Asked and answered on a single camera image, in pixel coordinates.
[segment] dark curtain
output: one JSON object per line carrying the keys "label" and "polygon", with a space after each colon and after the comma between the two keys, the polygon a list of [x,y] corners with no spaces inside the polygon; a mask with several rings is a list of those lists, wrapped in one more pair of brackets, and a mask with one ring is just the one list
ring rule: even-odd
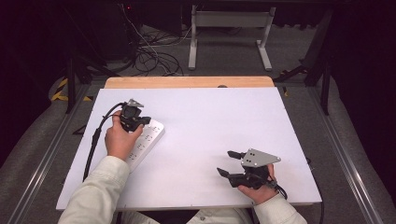
{"label": "dark curtain", "polygon": [[64,75],[64,57],[40,13],[26,1],[0,6],[1,165],[50,106],[50,87]]}
{"label": "dark curtain", "polygon": [[396,5],[363,0],[333,15],[325,49],[366,154],[396,204]]}

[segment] cuff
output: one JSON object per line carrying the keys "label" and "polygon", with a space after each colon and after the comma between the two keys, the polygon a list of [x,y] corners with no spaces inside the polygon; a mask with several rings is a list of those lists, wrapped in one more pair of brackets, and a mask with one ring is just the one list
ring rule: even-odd
{"label": "cuff", "polygon": [[260,223],[284,223],[297,212],[280,193],[265,203],[254,206],[254,210]]}
{"label": "cuff", "polygon": [[124,187],[129,173],[130,169],[125,161],[117,157],[106,156],[99,162],[89,177],[105,176]]}

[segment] hand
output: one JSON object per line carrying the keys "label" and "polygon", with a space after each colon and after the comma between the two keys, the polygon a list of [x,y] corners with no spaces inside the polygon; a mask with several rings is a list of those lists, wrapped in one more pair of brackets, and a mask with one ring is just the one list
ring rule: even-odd
{"label": "hand", "polygon": [[[271,178],[275,180],[274,165],[268,164],[267,166]],[[251,198],[255,204],[265,203],[266,201],[277,195],[277,190],[270,189],[266,185],[261,186],[259,189],[250,189],[246,186],[241,185],[238,186],[238,189],[246,196]]]}
{"label": "hand", "polygon": [[134,148],[136,139],[143,132],[143,125],[139,125],[133,133],[128,133],[122,129],[120,123],[120,111],[113,114],[113,127],[107,129],[105,143],[107,155],[114,156],[125,161]]}

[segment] white board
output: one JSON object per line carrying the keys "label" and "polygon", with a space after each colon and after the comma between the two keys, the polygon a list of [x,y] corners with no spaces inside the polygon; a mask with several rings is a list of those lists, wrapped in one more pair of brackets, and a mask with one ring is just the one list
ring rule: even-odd
{"label": "white board", "polygon": [[[103,89],[65,180],[57,209],[63,210],[80,185],[94,130],[117,103],[134,98],[149,116],[164,125],[165,135],[129,176],[119,209],[159,210],[218,206],[251,206],[232,188],[217,167],[243,173],[227,151],[249,148],[278,156],[278,184],[290,203],[321,202],[304,153],[277,88]],[[92,159],[93,169],[106,155],[102,130]]]}

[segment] wooden table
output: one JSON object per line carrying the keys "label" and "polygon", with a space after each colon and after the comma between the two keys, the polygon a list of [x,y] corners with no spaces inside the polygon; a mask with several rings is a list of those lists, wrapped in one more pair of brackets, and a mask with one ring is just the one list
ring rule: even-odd
{"label": "wooden table", "polygon": [[274,87],[270,77],[111,77],[105,89]]}

